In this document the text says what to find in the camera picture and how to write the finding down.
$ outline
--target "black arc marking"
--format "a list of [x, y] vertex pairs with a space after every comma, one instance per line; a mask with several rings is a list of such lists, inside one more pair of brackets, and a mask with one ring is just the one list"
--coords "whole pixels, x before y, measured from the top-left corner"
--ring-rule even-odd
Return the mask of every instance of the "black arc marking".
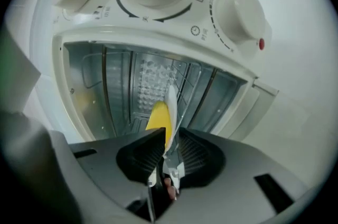
[[136, 18], [139, 18], [138, 16], [132, 14], [130, 11], [128, 11], [121, 3], [120, 0], [116, 0], [118, 6], [120, 6], [120, 8], [122, 9], [123, 12], [125, 12], [127, 15], [129, 15], [129, 17], [136, 17]]
[[164, 17], [164, 18], [159, 18], [159, 19], [154, 19], [154, 21], [159, 21], [159, 22], [164, 22], [166, 20], [169, 20], [169, 19], [173, 19], [175, 17], [178, 17], [180, 15], [183, 15], [185, 14], [187, 11], [189, 11], [191, 9], [191, 4], [189, 4], [186, 8], [184, 8], [183, 10], [181, 10], [180, 12], [174, 14], [174, 15], [171, 15], [171, 16], [168, 16], [168, 17]]

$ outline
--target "finger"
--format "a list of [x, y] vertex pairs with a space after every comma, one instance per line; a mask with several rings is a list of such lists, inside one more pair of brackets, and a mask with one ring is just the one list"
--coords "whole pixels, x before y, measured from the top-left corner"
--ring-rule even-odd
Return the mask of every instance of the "finger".
[[170, 178], [164, 178], [164, 184], [168, 188], [171, 186], [171, 179]]
[[175, 187], [169, 186], [168, 187], [168, 194], [169, 194], [170, 199], [175, 200], [175, 198], [176, 198], [176, 189], [175, 189]]

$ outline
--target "white wall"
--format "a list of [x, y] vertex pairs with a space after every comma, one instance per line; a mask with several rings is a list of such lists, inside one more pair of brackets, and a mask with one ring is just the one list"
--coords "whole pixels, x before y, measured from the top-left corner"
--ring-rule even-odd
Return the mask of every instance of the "white wall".
[[330, 0], [260, 2], [273, 30], [261, 81], [280, 94], [244, 142], [312, 186], [337, 151], [337, 16]]

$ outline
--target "black slot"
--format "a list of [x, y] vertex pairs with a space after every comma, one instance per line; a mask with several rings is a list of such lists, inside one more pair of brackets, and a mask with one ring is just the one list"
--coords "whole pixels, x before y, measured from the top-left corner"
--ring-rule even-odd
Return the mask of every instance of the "black slot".
[[274, 207], [276, 213], [280, 213], [293, 204], [293, 200], [285, 193], [270, 174], [254, 177], [265, 196]]
[[85, 157], [91, 154], [96, 154], [97, 151], [94, 149], [88, 149], [88, 150], [84, 150], [84, 151], [79, 151], [74, 153], [75, 158], [81, 158], [81, 157]]

